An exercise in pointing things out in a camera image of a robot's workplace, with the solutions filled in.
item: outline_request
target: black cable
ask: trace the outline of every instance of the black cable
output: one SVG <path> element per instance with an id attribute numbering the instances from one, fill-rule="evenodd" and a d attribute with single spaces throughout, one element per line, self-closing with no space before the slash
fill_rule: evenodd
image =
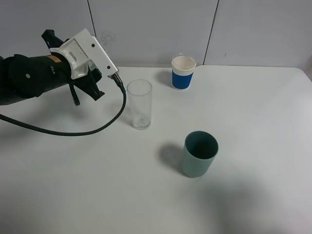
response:
<path id="1" fill-rule="evenodd" d="M 112 79 L 115 81 L 117 86 L 122 91 L 122 95 L 123 95 L 122 107 L 121 107 L 120 111 L 118 112 L 118 114 L 111 121 L 109 121 L 104 126 L 98 128 L 98 129 L 95 129 L 93 131 L 84 132 L 84 133 L 63 133 L 63 132 L 56 132 L 56 131 L 51 131 L 51 130 L 39 128 L 39 127 L 30 125 L 30 124 L 23 123 L 23 122 L 20 122 L 18 120 L 9 118 L 9 117 L 1 115 L 1 114 L 0 114 L 0 119 L 4 120 L 6 122 L 9 122 L 9 123 L 15 124 L 17 126 L 20 126 L 22 128 L 27 128 L 27 129 L 30 129 L 30 130 L 33 130 L 33 131 L 37 131 L 37 132 L 40 132 L 40 133 L 46 133 L 46 134 L 56 135 L 56 136 L 79 137 L 79 136 L 86 136 L 86 135 L 91 135 L 91 134 L 94 134 L 94 133 L 98 133 L 98 132 L 102 131 L 103 129 L 107 128 L 108 126 L 110 126 L 121 115 L 121 113 L 123 112 L 123 110 L 125 109 L 125 106 L 126 106 L 126 100 L 127 100 L 126 91 L 125 91 L 125 89 L 123 87 L 123 83 L 122 83 L 120 77 L 118 76 L 118 74 L 113 74 L 112 75 Z"/>

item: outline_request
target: orange label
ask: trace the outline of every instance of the orange label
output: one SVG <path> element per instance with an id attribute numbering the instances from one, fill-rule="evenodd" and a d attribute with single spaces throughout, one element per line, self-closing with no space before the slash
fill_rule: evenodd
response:
<path id="1" fill-rule="evenodd" d="M 61 60 L 58 57 L 55 57 L 54 55 L 48 55 L 50 59 L 52 59 L 54 62 L 61 62 Z"/>

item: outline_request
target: clear glass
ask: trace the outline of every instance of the clear glass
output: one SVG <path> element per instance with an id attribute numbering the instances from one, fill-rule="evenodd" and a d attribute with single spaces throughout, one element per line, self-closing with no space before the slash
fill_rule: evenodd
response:
<path id="1" fill-rule="evenodd" d="M 127 86 L 132 125 L 138 130 L 151 124 L 152 89 L 152 84 L 144 79 L 133 80 Z"/>
<path id="2" fill-rule="evenodd" d="M 110 31 L 104 31 L 102 32 L 101 36 L 99 37 L 100 39 L 100 44 L 105 50 L 105 52 L 110 55 L 111 53 L 111 48 L 113 44 L 116 42 L 116 38 L 114 34 Z"/>

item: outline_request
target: cup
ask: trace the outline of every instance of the cup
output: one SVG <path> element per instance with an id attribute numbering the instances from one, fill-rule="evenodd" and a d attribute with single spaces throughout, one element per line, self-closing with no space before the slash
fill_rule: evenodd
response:
<path id="1" fill-rule="evenodd" d="M 144 79 L 131 81 L 127 86 L 132 125 L 145 130 L 152 119 L 152 84 Z"/>
<path id="2" fill-rule="evenodd" d="M 172 85 L 175 89 L 184 90 L 189 87 L 196 67 L 192 56 L 178 54 L 172 58 Z"/>
<path id="3" fill-rule="evenodd" d="M 204 175 L 218 152 L 217 140 L 207 132 L 196 131 L 185 138 L 181 168 L 189 177 Z"/>

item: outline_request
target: wall seam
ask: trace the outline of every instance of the wall seam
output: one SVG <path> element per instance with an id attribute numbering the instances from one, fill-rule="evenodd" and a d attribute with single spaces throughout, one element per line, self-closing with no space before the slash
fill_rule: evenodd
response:
<path id="1" fill-rule="evenodd" d="M 92 13 L 91 13 L 89 0 L 87 0 L 87 2 L 88 2 L 89 12 L 90 12 L 90 16 L 91 16 L 91 22 L 92 22 L 92 26 L 93 26 L 94 35 L 97 37 L 96 28 L 94 27 L 94 22 L 93 22 L 93 17 L 92 17 Z"/>
<path id="2" fill-rule="evenodd" d="M 213 19 L 213 23 L 212 23 L 212 25 L 211 25 L 211 30 L 210 30 L 210 34 L 209 34 L 209 39 L 208 39 L 207 47 L 206 47 L 206 53 L 205 53 L 203 65 L 205 64 L 205 61 L 206 61 L 206 56 L 207 56 L 208 47 L 209 47 L 209 43 L 210 43 L 210 39 L 211 39 L 211 34 L 212 34 L 212 32 L 213 32 L 213 28 L 214 28 L 214 24 L 215 24 L 216 13 L 217 13 L 218 7 L 219 7 L 219 2 L 220 2 L 220 0 L 218 0 L 218 2 L 217 2 L 217 4 L 216 4 L 216 8 L 215 8 L 215 12 L 214 12 L 214 19 Z"/>

